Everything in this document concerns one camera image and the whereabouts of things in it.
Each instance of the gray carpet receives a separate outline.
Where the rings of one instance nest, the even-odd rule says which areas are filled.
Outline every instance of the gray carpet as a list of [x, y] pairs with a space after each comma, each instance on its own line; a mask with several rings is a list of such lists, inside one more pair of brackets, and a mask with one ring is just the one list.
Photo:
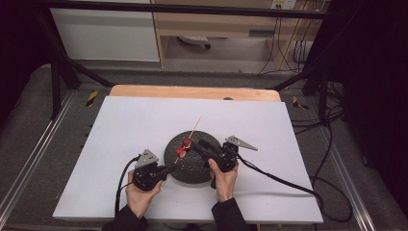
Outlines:
[[[223, 73], [214, 75], [165, 71], [99, 70], [96, 72], [120, 84], [247, 87], [254, 89], [274, 86], [288, 77], [273, 75], [271, 78], [270, 75], [256, 77], [253, 74]], [[91, 93], [91, 87], [87, 86], [92, 86], [93, 82], [86, 78], [83, 80], [86, 82], [84, 88], [76, 92], [63, 123], [17, 202], [7, 225], [46, 225], [54, 226], [55, 229], [57, 229], [56, 226], [100, 227], [102, 225], [100, 222], [66, 222], [52, 218], [52, 213], [58, 203], [57, 195], [64, 190], [64, 185], [81, 153], [81, 145], [85, 144], [87, 139], [86, 134], [90, 131], [89, 126], [93, 124], [104, 96], [109, 93], [109, 89], [101, 90], [92, 107], [86, 108], [85, 104]], [[33, 75], [29, 86], [24, 91], [21, 105], [11, 114], [8, 123], [0, 134], [0, 160], [2, 162], [0, 193], [2, 197], [23, 167], [51, 115], [49, 82], [49, 72], [44, 69], [40, 69]], [[290, 90], [284, 90], [281, 94], [282, 100], [287, 103], [291, 119], [313, 118], [310, 110], [294, 108], [292, 105], [293, 95], [306, 102], [299, 91], [301, 86], [302, 83], [298, 82]], [[296, 137], [307, 171], [309, 174], [314, 174], [326, 150], [321, 132], [319, 129], [314, 129]], [[333, 123], [333, 137], [377, 229], [408, 230], [406, 217], [400, 212], [395, 201], [384, 187], [376, 170], [362, 165], [360, 151], [347, 129], [346, 122], [339, 120]], [[325, 163], [320, 176], [331, 181], [337, 187], [341, 187], [330, 160]], [[321, 183], [316, 184], [316, 191], [324, 198], [326, 213], [336, 218], [346, 216], [346, 204], [337, 192]], [[287, 230], [312, 229], [310, 226], [284, 225], [283, 230], [286, 230], [285, 227]], [[318, 228], [319, 230], [359, 230], [355, 218], [346, 223], [338, 223], [324, 218], [324, 224], [320, 224]], [[155, 226], [154, 230], [169, 229], [158, 225]], [[277, 227], [276, 225], [263, 225], [263, 230], [277, 230]]]

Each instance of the white board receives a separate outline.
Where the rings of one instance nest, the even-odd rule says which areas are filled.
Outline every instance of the white board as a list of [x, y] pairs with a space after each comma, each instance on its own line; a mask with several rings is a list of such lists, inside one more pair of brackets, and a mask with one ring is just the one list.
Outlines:
[[[284, 103], [109, 96], [53, 216], [113, 218], [115, 192], [126, 164], [148, 148], [163, 165], [168, 142], [190, 131], [200, 117], [196, 130], [211, 134], [220, 143], [235, 135], [258, 148], [240, 148], [244, 159], [312, 189]], [[312, 195], [277, 183], [242, 163], [235, 197], [247, 222], [322, 222]], [[209, 222], [216, 202], [210, 182], [186, 185], [170, 176], [145, 216], [154, 221]], [[123, 190], [120, 208], [125, 204]]]

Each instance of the wooden board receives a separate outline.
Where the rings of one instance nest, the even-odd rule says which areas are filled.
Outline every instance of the wooden board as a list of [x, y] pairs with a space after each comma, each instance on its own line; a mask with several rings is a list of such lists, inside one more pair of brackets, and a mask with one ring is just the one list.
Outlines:
[[280, 102], [276, 90], [192, 88], [165, 86], [117, 85], [111, 90], [111, 96], [162, 97], [162, 98], [197, 98]]

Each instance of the hand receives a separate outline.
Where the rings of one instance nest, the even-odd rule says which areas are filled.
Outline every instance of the hand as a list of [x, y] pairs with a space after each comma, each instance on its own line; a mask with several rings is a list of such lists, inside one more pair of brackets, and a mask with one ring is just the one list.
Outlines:
[[213, 159], [208, 160], [208, 164], [211, 168], [211, 177], [213, 179], [214, 177], [216, 178], [217, 201], [224, 202], [234, 197], [234, 186], [238, 176], [238, 162], [228, 172], [222, 172], [217, 162]]
[[[128, 183], [133, 181], [133, 172], [134, 170], [128, 172]], [[127, 203], [136, 217], [142, 218], [144, 216], [153, 197], [160, 192], [162, 184], [163, 181], [159, 181], [156, 187], [149, 192], [140, 190], [135, 184], [130, 184], [126, 187]]]

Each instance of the red object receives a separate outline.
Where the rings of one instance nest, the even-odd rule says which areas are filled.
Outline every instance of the red object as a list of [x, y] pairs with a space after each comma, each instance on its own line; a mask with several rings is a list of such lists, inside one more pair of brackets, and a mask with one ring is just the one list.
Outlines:
[[190, 148], [190, 146], [191, 146], [191, 139], [190, 138], [184, 138], [183, 139], [183, 147], [184, 148]]
[[177, 148], [176, 154], [178, 158], [183, 158], [186, 156], [186, 149], [184, 147], [179, 147]]

